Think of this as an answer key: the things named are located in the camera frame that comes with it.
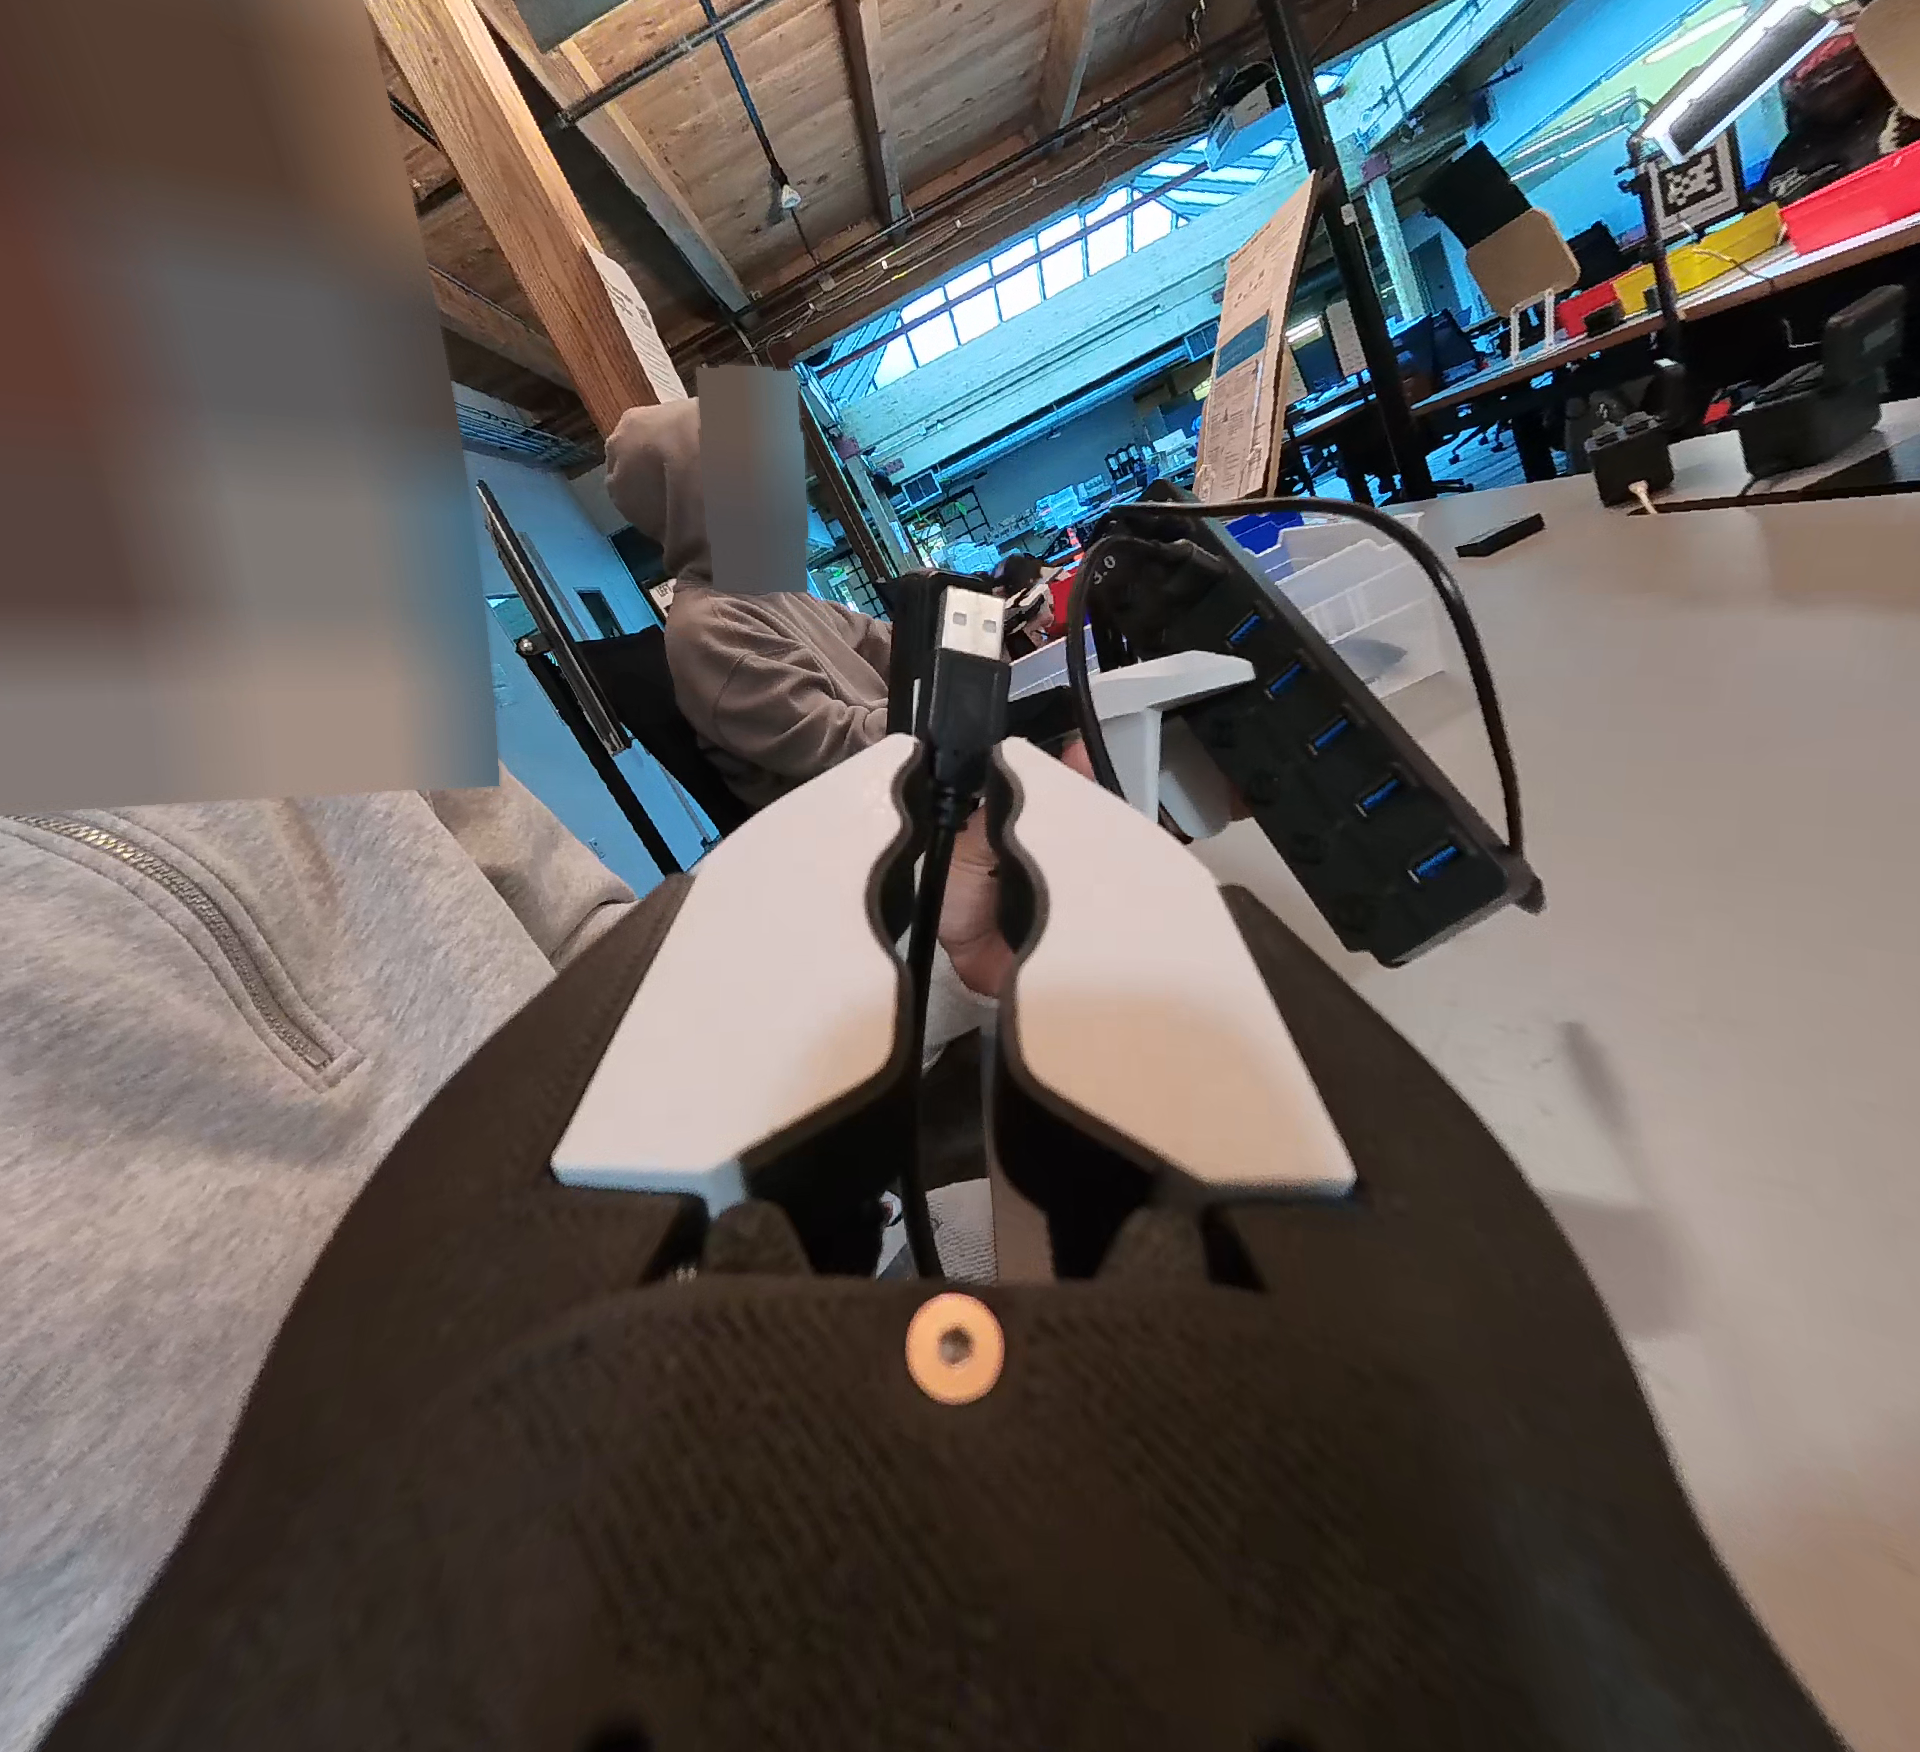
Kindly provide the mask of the black USB hub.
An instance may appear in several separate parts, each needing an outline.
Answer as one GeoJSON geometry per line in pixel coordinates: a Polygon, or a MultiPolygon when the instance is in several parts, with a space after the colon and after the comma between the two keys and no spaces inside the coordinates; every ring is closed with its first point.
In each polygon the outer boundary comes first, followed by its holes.
{"type": "Polygon", "coordinates": [[[1448,560],[1391,513],[1303,501],[1310,513],[1378,529],[1427,568],[1476,682],[1504,834],[1484,822],[1401,717],[1214,525],[1259,510],[1278,503],[1144,496],[1097,525],[1066,614],[1066,670],[1092,778],[1120,794],[1097,736],[1085,635],[1103,673],[1163,653],[1239,653],[1258,676],[1221,694],[1221,708],[1201,708],[1198,736],[1346,951],[1407,966],[1501,906],[1540,914],[1546,896],[1525,860],[1512,733],[1448,560]]]}

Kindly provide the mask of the white paper notice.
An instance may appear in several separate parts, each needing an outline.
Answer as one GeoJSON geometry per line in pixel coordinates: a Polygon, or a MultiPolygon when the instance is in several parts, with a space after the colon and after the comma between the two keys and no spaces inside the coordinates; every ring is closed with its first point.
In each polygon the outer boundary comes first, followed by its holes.
{"type": "Polygon", "coordinates": [[[608,310],[614,310],[614,318],[617,318],[617,328],[623,328],[623,335],[637,356],[637,369],[640,369],[640,381],[650,385],[650,394],[659,403],[688,401],[693,392],[688,392],[688,381],[683,381],[683,373],[676,373],[676,364],[673,364],[673,356],[659,335],[659,325],[657,325],[650,303],[640,301],[634,272],[614,256],[604,256],[597,240],[588,240],[583,252],[588,252],[604,295],[608,295],[608,310]]]}

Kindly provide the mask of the person's grey sweatshirt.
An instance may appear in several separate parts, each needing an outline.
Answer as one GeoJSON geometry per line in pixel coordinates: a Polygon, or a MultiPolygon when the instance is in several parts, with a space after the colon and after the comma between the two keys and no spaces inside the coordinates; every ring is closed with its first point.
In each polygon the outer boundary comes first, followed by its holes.
{"type": "Polygon", "coordinates": [[[442,1081],[637,892],[517,778],[0,821],[0,1743],[35,1745],[442,1081]]]}

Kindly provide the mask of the yellow plastic bin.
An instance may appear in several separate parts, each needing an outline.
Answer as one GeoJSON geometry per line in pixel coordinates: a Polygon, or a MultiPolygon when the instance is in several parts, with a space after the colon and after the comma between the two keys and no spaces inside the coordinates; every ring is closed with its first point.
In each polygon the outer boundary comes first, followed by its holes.
{"type": "Polygon", "coordinates": [[[1763,204],[1698,240],[1677,240],[1665,252],[1673,295],[1694,295],[1717,279],[1743,272],[1757,279],[1757,264],[1784,247],[1784,209],[1763,204]]]}

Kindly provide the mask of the small black device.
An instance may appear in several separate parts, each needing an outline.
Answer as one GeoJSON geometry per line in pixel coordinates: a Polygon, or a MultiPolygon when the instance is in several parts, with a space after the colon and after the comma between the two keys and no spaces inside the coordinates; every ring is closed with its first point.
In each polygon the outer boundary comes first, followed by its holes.
{"type": "Polygon", "coordinates": [[[1657,510],[1673,485],[1669,430],[1651,416],[1598,424],[1582,460],[1608,510],[1657,510]]]}

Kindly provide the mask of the person's left hand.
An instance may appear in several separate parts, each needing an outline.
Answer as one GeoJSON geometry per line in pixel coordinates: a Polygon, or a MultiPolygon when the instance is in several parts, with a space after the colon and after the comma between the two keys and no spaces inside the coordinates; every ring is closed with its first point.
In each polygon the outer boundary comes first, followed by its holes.
{"type": "Polygon", "coordinates": [[[1016,945],[1001,931],[1001,857],[989,805],[971,815],[949,846],[939,945],[971,995],[1001,995],[1016,970],[1016,945]]]}

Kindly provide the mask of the tall cardboard sign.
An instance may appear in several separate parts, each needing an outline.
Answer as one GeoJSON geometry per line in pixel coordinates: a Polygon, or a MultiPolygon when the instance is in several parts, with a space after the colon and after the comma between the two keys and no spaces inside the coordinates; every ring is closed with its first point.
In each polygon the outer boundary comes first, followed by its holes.
{"type": "Polygon", "coordinates": [[[1310,174],[1227,257],[1193,468],[1193,496],[1201,503],[1273,492],[1289,408],[1289,313],[1321,190],[1324,178],[1310,174]]]}

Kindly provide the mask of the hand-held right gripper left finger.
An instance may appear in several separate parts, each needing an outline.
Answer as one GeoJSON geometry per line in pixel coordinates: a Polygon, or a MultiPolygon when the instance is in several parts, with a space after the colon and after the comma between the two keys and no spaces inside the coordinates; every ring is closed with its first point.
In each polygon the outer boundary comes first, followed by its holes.
{"type": "Polygon", "coordinates": [[[884,876],[915,860],[919,761],[884,736],[696,867],[552,1150],[564,1188],[726,1209],[919,1073],[906,928],[884,917],[884,876]]]}

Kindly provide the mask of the clear plastic divided bin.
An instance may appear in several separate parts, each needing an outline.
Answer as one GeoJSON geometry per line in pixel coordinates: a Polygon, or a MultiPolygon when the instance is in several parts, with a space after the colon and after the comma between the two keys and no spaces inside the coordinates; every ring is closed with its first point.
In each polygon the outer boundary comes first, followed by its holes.
{"type": "Polygon", "coordinates": [[[1371,525],[1289,525],[1258,551],[1259,573],[1324,647],[1383,700],[1452,664],[1452,621],[1427,568],[1371,525]]]}

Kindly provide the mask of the white light bar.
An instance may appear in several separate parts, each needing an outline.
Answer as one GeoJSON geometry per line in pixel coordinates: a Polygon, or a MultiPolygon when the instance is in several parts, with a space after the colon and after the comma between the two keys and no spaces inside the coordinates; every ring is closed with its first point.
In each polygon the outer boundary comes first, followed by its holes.
{"type": "Polygon", "coordinates": [[[1771,0],[1717,57],[1698,64],[1633,133],[1636,155],[1677,163],[1798,73],[1837,33],[1835,0],[1771,0]]]}

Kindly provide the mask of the black chair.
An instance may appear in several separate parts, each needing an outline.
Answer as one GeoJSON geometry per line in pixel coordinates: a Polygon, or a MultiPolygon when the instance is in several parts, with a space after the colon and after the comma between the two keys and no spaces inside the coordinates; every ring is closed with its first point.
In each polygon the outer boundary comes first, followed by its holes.
{"type": "Polygon", "coordinates": [[[751,805],[723,784],[676,708],[665,629],[583,643],[576,658],[626,736],[700,805],[721,836],[733,836],[751,805]]]}

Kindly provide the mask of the large black device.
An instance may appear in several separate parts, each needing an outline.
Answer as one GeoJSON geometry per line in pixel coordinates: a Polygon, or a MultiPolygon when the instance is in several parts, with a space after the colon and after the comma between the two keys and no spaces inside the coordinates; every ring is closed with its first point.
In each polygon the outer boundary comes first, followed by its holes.
{"type": "Polygon", "coordinates": [[[1883,419],[1883,381],[1901,340],[1907,287],[1887,284],[1825,318],[1809,364],[1743,392],[1730,424],[1746,482],[1800,472],[1857,446],[1883,419]]]}

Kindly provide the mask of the black standing panel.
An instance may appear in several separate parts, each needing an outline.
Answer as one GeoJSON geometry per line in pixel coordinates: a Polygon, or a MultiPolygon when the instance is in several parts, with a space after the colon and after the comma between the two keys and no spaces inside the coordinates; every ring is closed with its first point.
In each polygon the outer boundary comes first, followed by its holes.
{"type": "Polygon", "coordinates": [[[564,730],[576,736],[583,757],[590,766],[614,766],[614,757],[634,752],[634,733],[608,708],[556,591],[541,579],[541,563],[533,560],[526,541],[513,532],[489,478],[476,478],[473,492],[476,492],[476,513],[484,513],[493,553],[507,568],[511,591],[517,596],[524,614],[533,620],[533,629],[513,635],[513,652],[524,653],[526,673],[541,682],[564,730]]]}

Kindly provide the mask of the black and white marker tag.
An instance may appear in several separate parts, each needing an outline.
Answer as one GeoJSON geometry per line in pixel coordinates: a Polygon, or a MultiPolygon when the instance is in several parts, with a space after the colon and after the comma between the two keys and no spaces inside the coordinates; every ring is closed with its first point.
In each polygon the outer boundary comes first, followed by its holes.
{"type": "Polygon", "coordinates": [[[1698,144],[1686,157],[1665,157],[1651,148],[1651,229],[1669,247],[1698,237],[1743,215],[1743,157],[1738,127],[1725,127],[1717,139],[1698,144]]]}

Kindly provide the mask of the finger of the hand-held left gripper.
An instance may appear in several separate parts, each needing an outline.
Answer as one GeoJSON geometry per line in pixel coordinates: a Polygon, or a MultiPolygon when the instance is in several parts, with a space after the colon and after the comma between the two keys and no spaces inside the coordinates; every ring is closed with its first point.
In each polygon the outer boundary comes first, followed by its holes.
{"type": "Polygon", "coordinates": [[[1092,673],[1097,736],[1138,815],[1169,821],[1187,841],[1234,827],[1239,794],[1193,717],[1253,676],[1258,670],[1239,653],[1163,653],[1092,673]]]}

